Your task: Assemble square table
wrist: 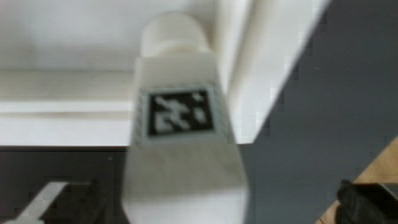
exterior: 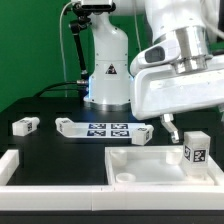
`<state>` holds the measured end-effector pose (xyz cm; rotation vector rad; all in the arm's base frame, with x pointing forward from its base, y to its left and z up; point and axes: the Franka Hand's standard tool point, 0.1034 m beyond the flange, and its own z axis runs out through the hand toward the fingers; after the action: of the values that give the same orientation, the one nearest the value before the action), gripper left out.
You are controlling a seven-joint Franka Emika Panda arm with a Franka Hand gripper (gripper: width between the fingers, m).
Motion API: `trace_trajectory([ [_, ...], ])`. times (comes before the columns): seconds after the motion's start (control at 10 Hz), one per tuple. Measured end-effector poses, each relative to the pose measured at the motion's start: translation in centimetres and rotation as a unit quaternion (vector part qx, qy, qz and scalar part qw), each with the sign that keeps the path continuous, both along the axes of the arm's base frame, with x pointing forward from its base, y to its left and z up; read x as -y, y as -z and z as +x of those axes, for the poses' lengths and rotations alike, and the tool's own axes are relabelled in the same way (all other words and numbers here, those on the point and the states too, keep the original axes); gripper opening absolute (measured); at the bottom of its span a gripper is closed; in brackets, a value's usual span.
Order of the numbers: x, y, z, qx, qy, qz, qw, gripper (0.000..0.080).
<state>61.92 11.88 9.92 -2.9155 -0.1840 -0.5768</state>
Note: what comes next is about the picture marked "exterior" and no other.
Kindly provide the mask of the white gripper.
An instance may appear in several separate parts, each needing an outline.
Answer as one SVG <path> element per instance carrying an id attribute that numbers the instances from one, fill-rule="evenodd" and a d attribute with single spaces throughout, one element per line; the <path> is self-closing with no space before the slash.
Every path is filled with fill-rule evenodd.
<path id="1" fill-rule="evenodd" d="M 180 75 L 171 65 L 143 69 L 131 83 L 131 110 L 138 120 L 160 117 L 174 144 L 179 142 L 172 114 L 224 104 L 224 55 L 205 71 Z"/>

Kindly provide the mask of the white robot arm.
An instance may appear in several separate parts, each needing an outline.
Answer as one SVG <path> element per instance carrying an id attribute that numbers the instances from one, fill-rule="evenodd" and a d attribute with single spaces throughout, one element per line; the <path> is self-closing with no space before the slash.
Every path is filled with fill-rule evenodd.
<path id="1" fill-rule="evenodd" d="M 128 63 L 128 38 L 100 6 L 119 15 L 145 13 L 153 45 Z M 134 117 L 159 117 L 179 141 L 176 113 L 224 103 L 224 55 L 209 50 L 207 32 L 217 33 L 219 0 L 81 0 L 94 10 L 95 69 L 85 103 L 101 110 L 129 107 Z"/>

